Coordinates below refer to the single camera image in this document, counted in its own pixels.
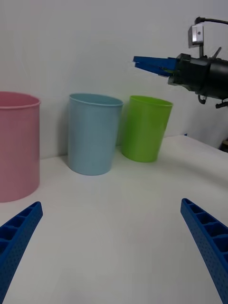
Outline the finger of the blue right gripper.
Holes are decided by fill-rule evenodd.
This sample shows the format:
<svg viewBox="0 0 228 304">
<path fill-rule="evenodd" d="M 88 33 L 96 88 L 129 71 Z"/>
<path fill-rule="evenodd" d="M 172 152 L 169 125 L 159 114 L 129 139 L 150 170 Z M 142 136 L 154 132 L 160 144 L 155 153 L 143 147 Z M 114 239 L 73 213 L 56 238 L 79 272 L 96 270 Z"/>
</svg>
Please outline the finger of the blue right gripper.
<svg viewBox="0 0 228 304">
<path fill-rule="evenodd" d="M 148 67 L 157 67 L 157 68 L 175 68 L 177 64 L 177 59 L 168 57 L 168 58 L 159 58 L 159 57 L 140 57 L 135 56 L 133 62 L 136 64 L 141 64 Z"/>
<path fill-rule="evenodd" d="M 162 70 L 160 67 L 150 66 L 143 63 L 135 63 L 135 67 L 153 74 L 157 74 L 159 76 L 163 77 L 170 77 L 172 75 L 172 72 Z"/>
</svg>

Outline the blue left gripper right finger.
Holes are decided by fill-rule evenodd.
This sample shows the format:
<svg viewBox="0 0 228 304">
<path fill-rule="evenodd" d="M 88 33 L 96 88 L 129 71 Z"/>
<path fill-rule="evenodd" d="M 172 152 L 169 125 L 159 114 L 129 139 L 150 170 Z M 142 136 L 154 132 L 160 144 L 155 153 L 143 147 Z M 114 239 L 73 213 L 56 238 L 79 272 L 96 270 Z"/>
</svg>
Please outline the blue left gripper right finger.
<svg viewBox="0 0 228 304">
<path fill-rule="evenodd" d="M 228 303 L 228 227 L 183 198 L 180 212 L 198 247 L 222 303 Z"/>
</svg>

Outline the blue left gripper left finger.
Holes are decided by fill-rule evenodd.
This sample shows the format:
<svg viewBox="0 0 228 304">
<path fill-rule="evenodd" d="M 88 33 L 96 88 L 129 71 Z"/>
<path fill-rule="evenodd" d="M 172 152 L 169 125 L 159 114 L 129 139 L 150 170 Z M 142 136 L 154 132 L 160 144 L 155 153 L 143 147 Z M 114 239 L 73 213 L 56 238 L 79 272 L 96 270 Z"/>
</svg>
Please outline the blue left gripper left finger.
<svg viewBox="0 0 228 304">
<path fill-rule="evenodd" d="M 34 202 L 0 227 L 0 303 L 4 301 L 26 247 L 43 216 Z"/>
</svg>

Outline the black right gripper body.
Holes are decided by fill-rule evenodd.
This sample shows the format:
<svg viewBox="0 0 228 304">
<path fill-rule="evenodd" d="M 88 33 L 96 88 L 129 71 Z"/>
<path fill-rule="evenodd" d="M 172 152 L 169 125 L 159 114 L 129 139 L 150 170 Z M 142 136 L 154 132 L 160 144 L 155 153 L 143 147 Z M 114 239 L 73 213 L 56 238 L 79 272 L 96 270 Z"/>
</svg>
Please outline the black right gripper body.
<svg viewBox="0 0 228 304">
<path fill-rule="evenodd" d="M 205 85 L 211 62 L 207 56 L 193 58 L 188 54 L 180 54 L 168 84 L 182 86 L 197 95 L 206 95 Z"/>
</svg>

